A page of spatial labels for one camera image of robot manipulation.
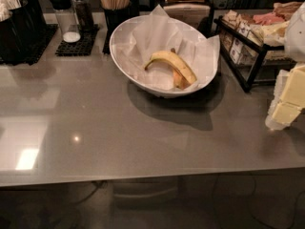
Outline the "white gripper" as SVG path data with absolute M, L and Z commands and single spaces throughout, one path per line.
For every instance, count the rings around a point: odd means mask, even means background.
M 285 31 L 284 50 L 295 62 L 305 62 L 305 2 L 290 19 Z M 280 70 L 265 125 L 271 130 L 283 130 L 300 115 L 304 108 L 305 65 L 296 64 L 290 72 Z

